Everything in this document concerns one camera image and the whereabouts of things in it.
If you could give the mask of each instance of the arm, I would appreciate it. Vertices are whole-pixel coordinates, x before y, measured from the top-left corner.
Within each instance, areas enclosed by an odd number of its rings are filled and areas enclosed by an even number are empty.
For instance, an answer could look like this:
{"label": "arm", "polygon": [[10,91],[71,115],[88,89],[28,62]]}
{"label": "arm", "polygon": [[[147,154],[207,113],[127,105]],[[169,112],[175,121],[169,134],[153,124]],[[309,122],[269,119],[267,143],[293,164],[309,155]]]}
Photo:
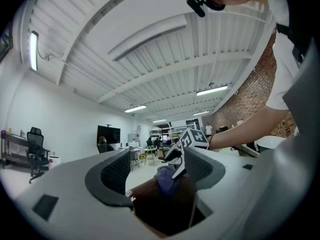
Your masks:
{"label": "arm", "polygon": [[288,110],[278,110],[265,106],[235,128],[212,137],[210,150],[222,149],[254,142],[270,133],[287,115]]}

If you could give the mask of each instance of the exposed brick wall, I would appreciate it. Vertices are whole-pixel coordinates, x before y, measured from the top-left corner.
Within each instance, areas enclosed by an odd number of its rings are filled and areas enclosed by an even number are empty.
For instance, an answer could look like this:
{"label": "exposed brick wall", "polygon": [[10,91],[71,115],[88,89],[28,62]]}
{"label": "exposed brick wall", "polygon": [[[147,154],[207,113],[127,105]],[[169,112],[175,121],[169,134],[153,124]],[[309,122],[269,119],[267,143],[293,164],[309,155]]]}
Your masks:
{"label": "exposed brick wall", "polygon": [[[234,94],[213,115],[203,116],[203,124],[209,122],[214,132],[222,126],[228,126],[230,129],[232,125],[237,125],[237,121],[246,120],[264,108],[272,90],[277,69],[276,59],[272,50],[275,39],[276,35],[273,33],[255,67],[255,72],[252,71],[238,89],[238,93]],[[286,130],[284,123],[287,124],[289,130]],[[296,123],[291,113],[289,113],[269,135],[286,138],[294,135],[295,128]]]}

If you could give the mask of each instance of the floor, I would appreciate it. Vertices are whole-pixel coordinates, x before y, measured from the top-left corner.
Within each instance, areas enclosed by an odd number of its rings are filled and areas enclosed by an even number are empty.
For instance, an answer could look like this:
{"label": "floor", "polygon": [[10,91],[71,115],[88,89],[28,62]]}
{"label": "floor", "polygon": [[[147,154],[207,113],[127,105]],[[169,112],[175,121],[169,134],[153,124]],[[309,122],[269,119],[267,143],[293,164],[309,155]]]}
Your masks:
{"label": "floor", "polygon": [[[154,159],[154,166],[152,158],[148,156],[146,164],[145,160],[142,160],[142,162],[140,162],[139,164],[140,167],[134,165],[133,171],[130,171],[126,179],[125,191],[127,192],[128,190],[151,179],[157,173],[157,168],[168,165],[167,163],[161,162],[162,161],[159,160],[156,156]],[[15,199],[28,186],[30,186],[30,178],[30,169],[28,168],[7,165],[5,169],[2,169],[2,166],[0,166],[1,183],[3,184],[5,190],[12,199]],[[36,183],[38,180],[41,180],[41,178],[34,179],[32,181],[32,184]]]}

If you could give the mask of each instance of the white t-shirt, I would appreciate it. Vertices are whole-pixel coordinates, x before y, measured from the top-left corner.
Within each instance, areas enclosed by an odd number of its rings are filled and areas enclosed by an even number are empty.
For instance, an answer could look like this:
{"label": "white t-shirt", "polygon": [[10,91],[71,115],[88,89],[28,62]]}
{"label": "white t-shirt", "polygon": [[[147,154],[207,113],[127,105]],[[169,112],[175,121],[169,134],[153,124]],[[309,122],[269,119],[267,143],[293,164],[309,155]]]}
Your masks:
{"label": "white t-shirt", "polygon": [[211,129],[212,129],[212,126],[211,125],[207,125],[205,127],[205,134],[211,135],[212,134]]}
{"label": "white t-shirt", "polygon": [[[287,0],[268,0],[269,9],[277,23],[289,26],[289,8]],[[275,80],[266,105],[276,110],[288,110],[283,95],[290,89],[299,67],[292,54],[294,44],[285,34],[276,32],[272,47],[276,59]]]}

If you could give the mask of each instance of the fluorescent light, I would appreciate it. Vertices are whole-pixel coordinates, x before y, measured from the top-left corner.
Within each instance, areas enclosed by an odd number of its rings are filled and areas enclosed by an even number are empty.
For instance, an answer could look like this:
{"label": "fluorescent light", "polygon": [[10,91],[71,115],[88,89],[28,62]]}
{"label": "fluorescent light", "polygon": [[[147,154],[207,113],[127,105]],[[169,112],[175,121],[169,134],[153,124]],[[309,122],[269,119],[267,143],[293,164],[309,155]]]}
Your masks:
{"label": "fluorescent light", "polygon": [[193,115],[194,115],[194,116],[197,116],[197,115],[201,115],[201,114],[208,113],[208,112],[210,112],[210,111],[204,111],[204,112],[200,112],[200,113],[195,113],[195,114],[193,114]]}
{"label": "fluorescent light", "polygon": [[38,70],[38,59],[37,59],[37,53],[38,53],[38,38],[39,34],[35,31],[32,31],[30,33],[30,62],[31,62],[31,68],[34,71]]}
{"label": "fluorescent light", "polygon": [[167,119],[161,119],[161,120],[157,120],[157,121],[152,121],[152,123],[157,123],[157,122],[162,122],[162,121],[166,121]]}
{"label": "fluorescent light", "polygon": [[124,112],[130,113],[130,112],[137,111],[137,110],[142,110],[142,109],[145,109],[145,108],[146,108],[146,106],[145,106],[145,105],[142,105],[142,106],[137,106],[137,107],[135,107],[135,108],[127,109],[127,110],[125,110]]}
{"label": "fluorescent light", "polygon": [[225,90],[227,88],[228,88],[228,85],[217,87],[217,88],[213,88],[213,89],[209,89],[209,90],[201,90],[201,91],[198,91],[196,93],[196,95],[197,96],[206,95],[206,94],[222,91],[222,90]]}

